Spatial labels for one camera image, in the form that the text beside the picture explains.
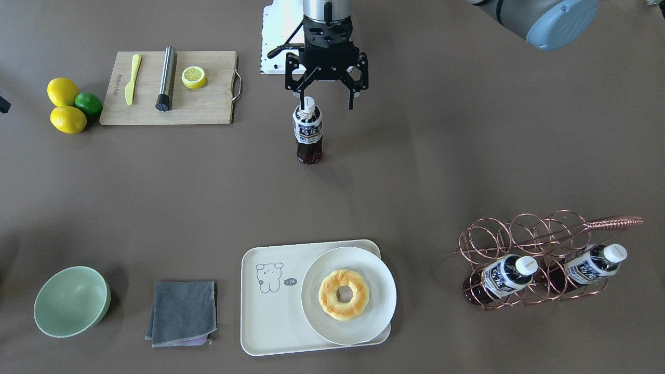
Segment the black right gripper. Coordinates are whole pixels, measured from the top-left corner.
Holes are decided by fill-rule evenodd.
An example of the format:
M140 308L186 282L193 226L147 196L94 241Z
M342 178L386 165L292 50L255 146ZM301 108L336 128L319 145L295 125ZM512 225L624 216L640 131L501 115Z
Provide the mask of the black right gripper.
M301 23L304 43L285 44L285 88L299 97L305 109L305 90L317 81L341 81L349 90L349 110L361 90L368 89L368 59L351 41L352 18L330 23L304 16Z

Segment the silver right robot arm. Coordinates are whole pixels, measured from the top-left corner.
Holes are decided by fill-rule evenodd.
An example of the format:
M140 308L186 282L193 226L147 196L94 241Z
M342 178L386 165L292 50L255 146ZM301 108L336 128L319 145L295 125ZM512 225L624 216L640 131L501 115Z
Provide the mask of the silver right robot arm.
M369 87L368 59L351 40L350 1L304 1L303 17L297 30L304 32L303 43L287 41L272 50L285 57L285 88L299 97L314 81L340 81L349 90L349 109L361 90Z

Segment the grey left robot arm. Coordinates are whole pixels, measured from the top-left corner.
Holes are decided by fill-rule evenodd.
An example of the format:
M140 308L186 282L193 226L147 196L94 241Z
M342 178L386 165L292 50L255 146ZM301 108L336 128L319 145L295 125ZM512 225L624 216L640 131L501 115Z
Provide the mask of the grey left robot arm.
M599 1L468 1L540 50L572 43L592 23Z

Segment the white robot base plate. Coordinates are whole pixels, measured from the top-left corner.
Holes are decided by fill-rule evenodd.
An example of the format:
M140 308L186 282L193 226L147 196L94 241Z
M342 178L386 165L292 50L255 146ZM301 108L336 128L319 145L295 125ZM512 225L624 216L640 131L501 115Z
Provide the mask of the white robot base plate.
M261 31L260 72L262 74L284 74L286 54L296 50L283 50L276 57L269 58L268 53L285 43L304 43L303 31L289 38L301 23L304 13L302 1L273 1L263 9L263 28Z

